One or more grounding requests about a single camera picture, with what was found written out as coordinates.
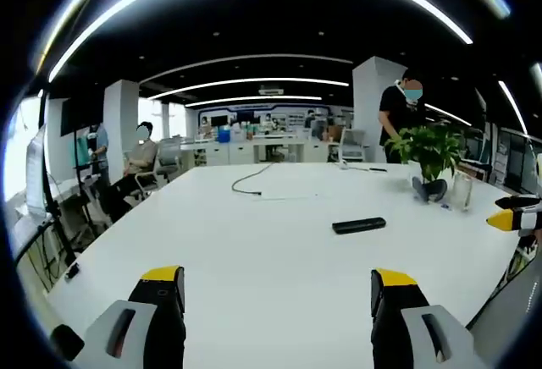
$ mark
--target potted plant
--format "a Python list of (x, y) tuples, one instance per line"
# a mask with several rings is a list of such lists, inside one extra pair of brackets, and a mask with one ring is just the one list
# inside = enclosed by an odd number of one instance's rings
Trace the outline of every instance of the potted plant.
[(450, 127), (440, 124), (401, 129), (399, 136), (390, 138), (385, 144), (391, 145), (392, 151), (399, 152), (401, 162), (418, 162), (423, 183), (427, 185), (437, 180), (448, 168), (454, 175), (456, 165), (461, 160), (461, 137)]

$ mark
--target chair backrest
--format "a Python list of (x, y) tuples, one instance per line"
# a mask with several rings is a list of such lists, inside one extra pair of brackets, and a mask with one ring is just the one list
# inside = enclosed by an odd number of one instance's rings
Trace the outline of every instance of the chair backrest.
[(180, 137), (166, 138), (158, 142), (157, 158), (159, 166), (172, 166), (180, 158)]
[(363, 146), (363, 138), (365, 137), (365, 131), (361, 129), (347, 129), (342, 130), (340, 137), (341, 145), (359, 145)]

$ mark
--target white cabinet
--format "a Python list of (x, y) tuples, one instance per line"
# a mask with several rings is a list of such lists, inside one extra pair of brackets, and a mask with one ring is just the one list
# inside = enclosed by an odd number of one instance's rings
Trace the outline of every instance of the white cabinet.
[(230, 164), (254, 163), (254, 146), (243, 143), (230, 143)]
[(309, 141), (303, 146), (303, 162), (327, 162), (329, 149), (325, 142)]
[(205, 149), (208, 166), (224, 166), (230, 164), (229, 145), (209, 145)]

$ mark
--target beige shirt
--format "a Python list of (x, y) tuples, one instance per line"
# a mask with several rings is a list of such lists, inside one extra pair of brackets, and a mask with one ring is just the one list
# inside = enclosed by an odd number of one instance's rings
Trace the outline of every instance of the beige shirt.
[(143, 172), (151, 172), (152, 167), (154, 165), (154, 158), (156, 157), (156, 153), (158, 151), (158, 145), (154, 143), (152, 140), (147, 139), (141, 144), (137, 144), (134, 146), (134, 149), (130, 152), (130, 155), (128, 156), (129, 159), (134, 160), (142, 160), (147, 163), (149, 163), (148, 168), (140, 168), (139, 166), (136, 166), (135, 164), (131, 164), (128, 166), (128, 174), (136, 174), (136, 173), (143, 173)]

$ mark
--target black t-shirt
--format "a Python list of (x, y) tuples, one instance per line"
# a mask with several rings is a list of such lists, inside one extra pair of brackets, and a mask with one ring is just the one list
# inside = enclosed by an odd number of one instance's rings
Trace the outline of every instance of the black t-shirt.
[[(403, 128), (413, 128), (425, 124), (425, 105), (423, 96), (418, 100), (418, 104), (408, 105), (407, 100), (396, 85), (392, 85), (384, 90), (380, 100), (380, 111), (390, 111), (388, 118), (391, 124), (399, 133)], [(390, 138), (388, 133), (382, 128), (380, 135), (380, 145)]]

